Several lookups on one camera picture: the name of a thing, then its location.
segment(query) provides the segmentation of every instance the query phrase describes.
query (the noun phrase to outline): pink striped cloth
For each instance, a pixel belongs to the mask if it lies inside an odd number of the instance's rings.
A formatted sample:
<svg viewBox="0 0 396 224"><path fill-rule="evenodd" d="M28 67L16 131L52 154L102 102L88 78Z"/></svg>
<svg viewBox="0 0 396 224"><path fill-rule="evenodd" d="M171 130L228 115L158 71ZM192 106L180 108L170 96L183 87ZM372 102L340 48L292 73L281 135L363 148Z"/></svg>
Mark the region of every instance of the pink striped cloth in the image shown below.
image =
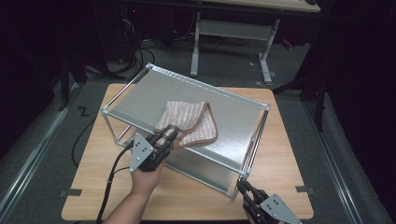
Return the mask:
<svg viewBox="0 0 396 224"><path fill-rule="evenodd" d="M190 104L181 101L168 101L165 112L160 121L155 126L155 132L171 125L172 128L165 135L173 130L178 131L177 139L171 149L178 150L198 143L212 143L218 138L218 129L213 119L210 104L201 102Z"/></svg>

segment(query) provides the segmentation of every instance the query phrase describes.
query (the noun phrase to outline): wire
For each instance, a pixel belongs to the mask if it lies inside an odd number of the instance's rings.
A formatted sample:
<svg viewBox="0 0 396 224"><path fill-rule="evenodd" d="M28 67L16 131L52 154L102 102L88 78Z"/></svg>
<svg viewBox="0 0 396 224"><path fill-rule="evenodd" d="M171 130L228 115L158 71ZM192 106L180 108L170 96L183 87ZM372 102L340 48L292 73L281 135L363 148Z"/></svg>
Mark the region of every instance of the wire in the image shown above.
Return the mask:
<svg viewBox="0 0 396 224"><path fill-rule="evenodd" d="M103 213L105 212L106 204L107 204L107 201L108 201L108 196L109 196L110 190L111 190L111 184L113 183L114 174L116 173L115 170L116 170L117 164L119 163L119 160L123 156L123 154L125 154L125 152L128 151L133 145L134 145L134 140L132 140L131 143L128 144L128 146L126 146L122 150L122 152L119 154L119 156L114 161L113 167L111 168L110 175L108 176L106 190L105 190L105 196L104 196L103 201L102 201L102 206L101 206L101 208L99 210L98 217L96 219L96 223L97 224L102 223L102 216L103 216Z"/></svg>
<svg viewBox="0 0 396 224"><path fill-rule="evenodd" d="M190 27L189 27L189 29L187 30L186 34L184 34L182 37L180 37L180 38L178 38L178 39L174 39L174 41L178 41L178 40L182 40L182 39L188 39L188 38L191 38L191 37L194 36L194 35L191 35L191 36L187 36L187 35L190 33L191 28L192 28L192 26L194 25L195 14L196 14L196 12L194 12L194 14L192 15L192 20L191 20L191 23L190 23Z"/></svg>
<svg viewBox="0 0 396 224"><path fill-rule="evenodd" d="M114 172L114 175L115 175L116 173L118 173L119 171L126 170L126 169L129 169L129 166L127 166L127 167L122 167L122 168L116 170L116 171Z"/></svg>
<svg viewBox="0 0 396 224"><path fill-rule="evenodd" d="M73 160L73 163L75 164L75 166L76 166L77 168L78 168L78 164L77 164L76 158L75 158L75 150L76 150L77 142L79 141L79 139L81 138L81 136L85 133L85 131L87 131L88 127L90 127L90 126L93 124L93 122L94 122L95 120L96 120L96 119L91 120L90 123L89 123L87 126L85 126L85 128L79 133L79 135L78 135L78 137L77 137L75 143L73 144L73 147L72 147L72 160Z"/></svg>

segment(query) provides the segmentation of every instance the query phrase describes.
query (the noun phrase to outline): black cable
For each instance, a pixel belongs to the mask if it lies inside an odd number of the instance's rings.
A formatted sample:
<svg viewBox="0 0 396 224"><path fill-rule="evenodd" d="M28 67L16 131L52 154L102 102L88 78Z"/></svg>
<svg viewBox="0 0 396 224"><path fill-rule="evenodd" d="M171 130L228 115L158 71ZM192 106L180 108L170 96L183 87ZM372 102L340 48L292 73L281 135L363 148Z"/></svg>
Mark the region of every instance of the black cable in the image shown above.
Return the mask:
<svg viewBox="0 0 396 224"><path fill-rule="evenodd" d="M129 167L128 167L128 166L127 166L127 167L122 167L122 168L116 170L116 171L114 172L114 175L115 175L116 173L118 173L119 171L126 170L126 169L129 169Z"/></svg>
<svg viewBox="0 0 396 224"><path fill-rule="evenodd" d="M149 54L151 54L151 57L152 57L152 62L151 62L151 63L155 63L155 56L154 56L154 54L151 52L151 50L149 50L149 49L142 49L142 50L144 50L144 51L148 52Z"/></svg>
<svg viewBox="0 0 396 224"><path fill-rule="evenodd" d="M72 160L73 160L73 163L75 164L75 166L76 166L77 168L78 168L78 164L77 164L76 158L75 158L75 150L76 150L77 142L78 142L78 140L81 138L81 136L85 133L85 131L87 131L88 127L90 127L90 126L93 124L93 122L94 122L95 120L96 120L96 119L91 120L90 123L89 123L87 126L85 126L85 128L81 131L81 133L79 133L79 135L78 135L78 137L77 137L75 143L73 144L73 147L72 147Z"/></svg>
<svg viewBox="0 0 396 224"><path fill-rule="evenodd" d="M98 217L96 219L96 223L97 224L102 223L102 215L105 212L106 204L107 204L107 201L108 201L108 196L109 196L110 190L111 190L111 184L113 183L114 174L116 173L115 170L116 170L117 164L119 163L119 160L123 156L123 154L125 154L125 152L128 151L133 145L134 145L134 140L132 140L131 143L128 144L128 146L126 146L122 150L122 152L119 154L119 156L114 161L113 167L111 168L110 175L108 176L106 190L105 190L105 196L103 198L102 206L101 206L101 208L99 210L99 214L98 214Z"/></svg>

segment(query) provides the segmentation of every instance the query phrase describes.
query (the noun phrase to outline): wooden table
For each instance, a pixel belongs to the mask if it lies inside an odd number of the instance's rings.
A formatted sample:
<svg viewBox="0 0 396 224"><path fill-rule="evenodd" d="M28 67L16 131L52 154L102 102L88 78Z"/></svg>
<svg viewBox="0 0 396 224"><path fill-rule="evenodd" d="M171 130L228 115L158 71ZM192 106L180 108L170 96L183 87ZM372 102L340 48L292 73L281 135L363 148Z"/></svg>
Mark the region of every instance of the wooden table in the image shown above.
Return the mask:
<svg viewBox="0 0 396 224"><path fill-rule="evenodd" d="M122 84L111 84L103 105L122 87ZM255 188L264 189L270 196L278 193L298 218L311 218L313 209L307 194L297 192L295 188L303 186L304 181L272 92L266 89L224 89L271 105L248 181ZM71 187L82 189L82 192L79 196L67 197L62 211L63 219L96 219L105 193L106 179L121 150L113 142L105 120L99 114ZM129 166L129 162L130 153L126 153L119 167ZM104 218L126 196L131 186L128 170L116 174ZM247 219L242 201L241 194L232 200L207 185L164 167L161 182L151 195L143 219L242 220Z"/></svg>

